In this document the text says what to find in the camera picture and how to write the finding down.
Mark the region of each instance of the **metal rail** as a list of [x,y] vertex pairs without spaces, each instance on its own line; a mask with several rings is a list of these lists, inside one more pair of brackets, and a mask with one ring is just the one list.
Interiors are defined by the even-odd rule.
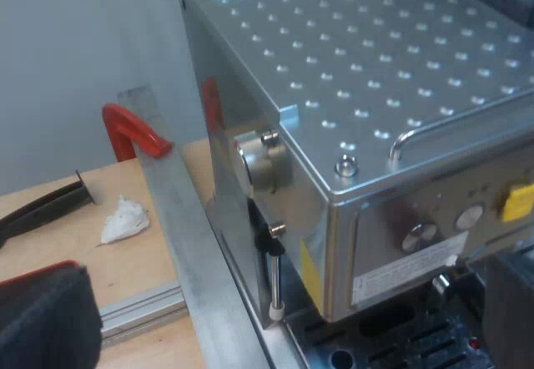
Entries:
[[391,145],[390,160],[394,163],[398,162],[402,157],[402,147],[408,142],[420,137],[421,135],[428,134],[435,129],[441,129],[449,124],[458,123],[463,119],[469,119],[470,117],[473,117],[479,113],[486,112],[487,110],[502,106],[503,104],[507,104],[509,102],[517,100],[524,100],[523,98],[532,94],[534,94],[534,89],[518,91],[516,93],[506,96],[505,98],[494,99],[492,102],[482,104],[480,106],[477,106],[476,108],[463,110],[459,114],[433,121],[432,123],[424,125],[423,127],[420,127],[418,129],[406,131],[400,134],[393,143],[393,145]]
[[100,310],[102,347],[112,346],[187,315],[182,289],[172,281]]

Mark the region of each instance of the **yellow button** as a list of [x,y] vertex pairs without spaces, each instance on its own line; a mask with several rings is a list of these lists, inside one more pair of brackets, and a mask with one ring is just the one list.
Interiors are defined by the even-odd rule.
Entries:
[[524,185],[510,191],[504,204],[501,220],[508,223],[521,219],[532,212],[534,206],[534,184]]

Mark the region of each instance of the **stainless steel housing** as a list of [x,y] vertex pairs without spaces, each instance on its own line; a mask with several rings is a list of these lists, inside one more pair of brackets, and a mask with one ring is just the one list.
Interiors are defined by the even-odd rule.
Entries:
[[[288,309],[306,303],[304,285],[327,321],[531,236],[530,215],[500,219],[510,185],[534,174],[534,37],[524,28],[477,0],[183,7],[215,214],[265,326],[256,210],[286,226]],[[352,176],[335,169],[344,155],[357,161]],[[432,236],[417,230],[428,225]]]

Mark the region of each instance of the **red object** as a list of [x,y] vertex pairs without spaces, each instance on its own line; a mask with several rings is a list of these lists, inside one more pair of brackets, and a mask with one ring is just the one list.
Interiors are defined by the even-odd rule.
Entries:
[[202,101],[204,102],[204,114],[208,131],[212,133],[223,129],[223,110],[214,77],[209,77],[202,85]]
[[12,284],[25,281],[35,281],[42,275],[46,275],[47,273],[50,273],[52,271],[55,271],[56,269],[60,269],[65,266],[78,267],[78,262],[75,260],[62,260],[61,262],[54,263],[53,265],[42,267],[41,269],[29,271],[28,273],[18,275],[17,277],[12,277],[11,279],[0,281],[0,287],[10,286]]
[[105,104],[102,117],[118,162],[135,157],[132,141],[154,158],[167,154],[173,147],[171,142],[157,135],[142,119],[118,104]]
[[478,341],[478,338],[476,338],[476,337],[470,338],[469,341],[468,341],[468,344],[473,350],[480,350],[481,349],[481,342]]

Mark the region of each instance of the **yellow label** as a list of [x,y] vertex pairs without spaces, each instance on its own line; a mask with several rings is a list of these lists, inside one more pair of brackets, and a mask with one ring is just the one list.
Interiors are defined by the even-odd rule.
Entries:
[[322,315],[323,289],[319,271],[315,267],[315,263],[311,259],[310,252],[308,251],[306,243],[303,240],[300,240],[300,264],[302,265],[302,277],[306,290],[308,291],[308,294],[310,294],[311,299],[319,310],[319,313]]
[[534,184],[525,185],[510,192],[502,210],[502,221],[519,220],[532,212],[534,206]]

